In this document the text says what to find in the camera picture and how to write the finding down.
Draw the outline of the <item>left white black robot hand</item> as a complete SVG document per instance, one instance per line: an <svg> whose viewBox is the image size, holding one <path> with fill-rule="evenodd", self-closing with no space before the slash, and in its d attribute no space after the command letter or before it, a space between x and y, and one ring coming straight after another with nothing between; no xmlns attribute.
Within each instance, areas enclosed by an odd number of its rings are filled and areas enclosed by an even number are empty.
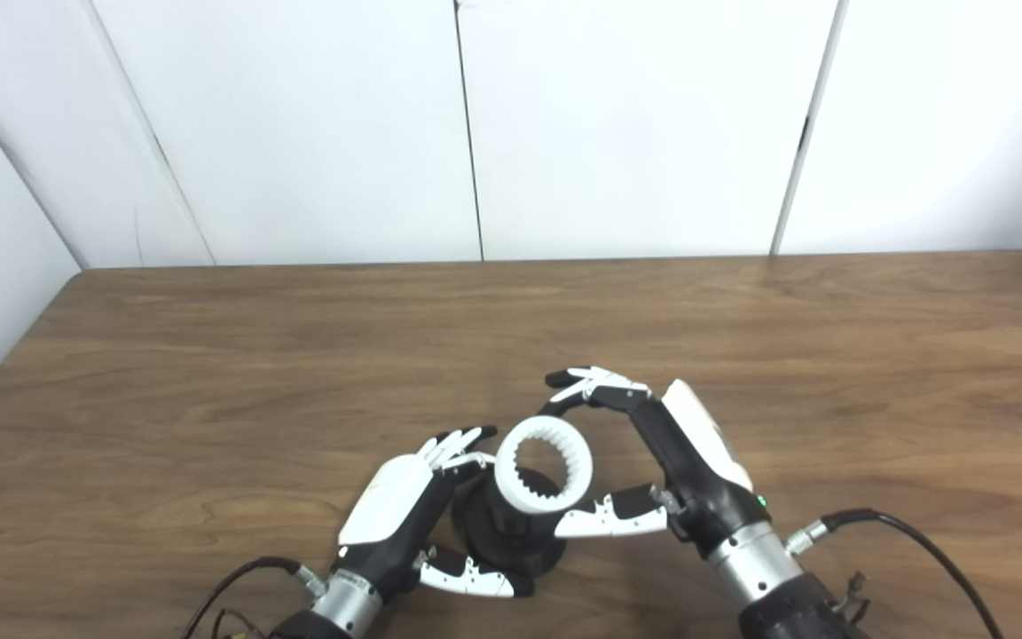
<svg viewBox="0 0 1022 639"><path fill-rule="evenodd" d="M454 548L431 545L460 485L482 476L495 458L476 452L495 426L436 433L374 473L338 533L332 570L368 582L385 604L423 585L472 597L527 598L535 579L500 570Z"/></svg>

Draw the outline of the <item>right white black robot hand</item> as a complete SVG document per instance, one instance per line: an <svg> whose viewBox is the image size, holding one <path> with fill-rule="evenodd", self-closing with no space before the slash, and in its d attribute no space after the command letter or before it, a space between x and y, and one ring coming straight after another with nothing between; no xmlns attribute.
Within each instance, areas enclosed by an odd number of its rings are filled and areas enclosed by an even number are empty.
<svg viewBox="0 0 1022 639"><path fill-rule="evenodd" d="M539 415L561 417L577 406L624 413L664 472L664 488L638 485L584 499L557 519L560 539L670 530L702 558L749 524L770 523L753 482L695 393L676 380L664 395L601 367L547 374L555 394Z"/></svg>

